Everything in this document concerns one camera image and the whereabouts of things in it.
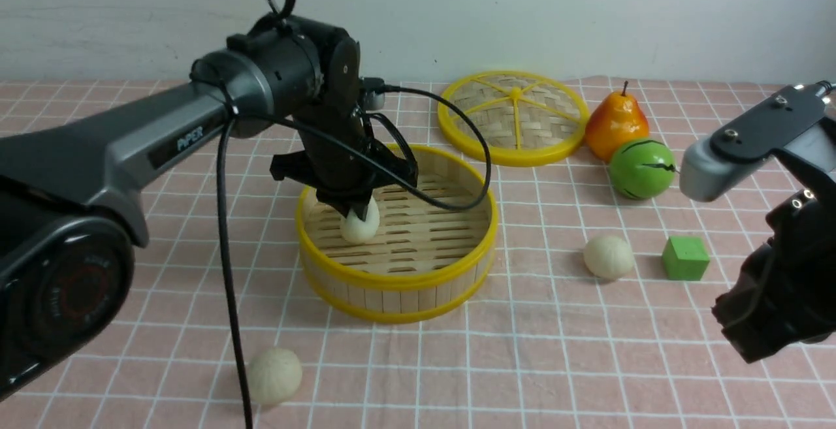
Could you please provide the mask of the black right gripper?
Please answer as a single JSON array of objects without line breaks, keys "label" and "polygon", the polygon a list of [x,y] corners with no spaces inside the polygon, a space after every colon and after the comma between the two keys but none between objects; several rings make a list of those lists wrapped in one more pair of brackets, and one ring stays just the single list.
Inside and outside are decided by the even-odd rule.
[{"label": "black right gripper", "polygon": [[773,235],[741,265],[713,316],[746,363],[835,331],[834,211],[798,191],[765,217]]}]

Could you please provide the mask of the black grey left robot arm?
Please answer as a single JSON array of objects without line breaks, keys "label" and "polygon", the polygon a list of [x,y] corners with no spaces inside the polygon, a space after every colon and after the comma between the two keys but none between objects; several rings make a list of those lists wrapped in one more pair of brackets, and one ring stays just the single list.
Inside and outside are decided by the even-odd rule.
[{"label": "black grey left robot arm", "polygon": [[149,232],[141,192],[235,123],[250,138],[290,118],[304,149],[277,155],[275,180],[311,186],[343,215],[373,190],[415,185],[361,121],[379,78],[359,43],[301,16],[266,15],[192,65],[190,81],[42,131],[6,136],[2,168],[2,399],[95,339],[120,312]]}]

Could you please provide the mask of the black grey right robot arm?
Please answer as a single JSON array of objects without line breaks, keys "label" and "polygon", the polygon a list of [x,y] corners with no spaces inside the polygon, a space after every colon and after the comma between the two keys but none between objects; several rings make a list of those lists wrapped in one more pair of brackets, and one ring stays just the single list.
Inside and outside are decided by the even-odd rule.
[{"label": "black grey right robot arm", "polygon": [[714,202],[776,159],[801,185],[765,215],[773,232],[741,265],[713,316],[737,354],[753,363],[835,330],[833,84],[788,85],[686,150],[681,193]]}]

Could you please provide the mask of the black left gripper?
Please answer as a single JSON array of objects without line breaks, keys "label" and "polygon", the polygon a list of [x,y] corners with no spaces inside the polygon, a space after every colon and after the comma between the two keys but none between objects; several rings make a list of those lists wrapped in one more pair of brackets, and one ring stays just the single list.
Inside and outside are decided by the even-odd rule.
[{"label": "black left gripper", "polygon": [[290,179],[323,194],[323,202],[349,217],[366,221],[373,190],[394,185],[399,177],[415,187],[418,165],[406,141],[394,154],[374,137],[370,123],[378,119],[394,133],[394,123],[376,111],[383,106],[382,78],[359,78],[359,89],[347,104],[307,104],[287,119],[296,125],[302,150],[275,155],[270,174],[276,181]]}]

